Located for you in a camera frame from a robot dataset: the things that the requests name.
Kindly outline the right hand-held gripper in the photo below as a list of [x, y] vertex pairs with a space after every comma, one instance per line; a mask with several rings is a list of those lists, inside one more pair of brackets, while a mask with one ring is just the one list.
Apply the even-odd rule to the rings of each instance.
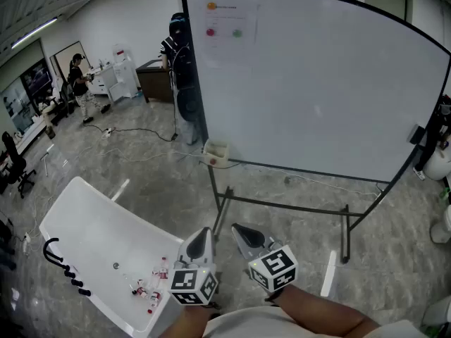
[[250, 223], [234, 223], [231, 230], [247, 261], [250, 278], [267, 292], [277, 292], [297, 279], [299, 264], [295, 255], [269, 229]]

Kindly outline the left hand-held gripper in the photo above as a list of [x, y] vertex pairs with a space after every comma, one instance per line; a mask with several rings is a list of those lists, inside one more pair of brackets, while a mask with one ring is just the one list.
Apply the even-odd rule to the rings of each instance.
[[214, 236], [203, 227], [179, 247], [169, 275], [168, 291], [182, 306], [208, 306], [218, 288], [214, 263]]

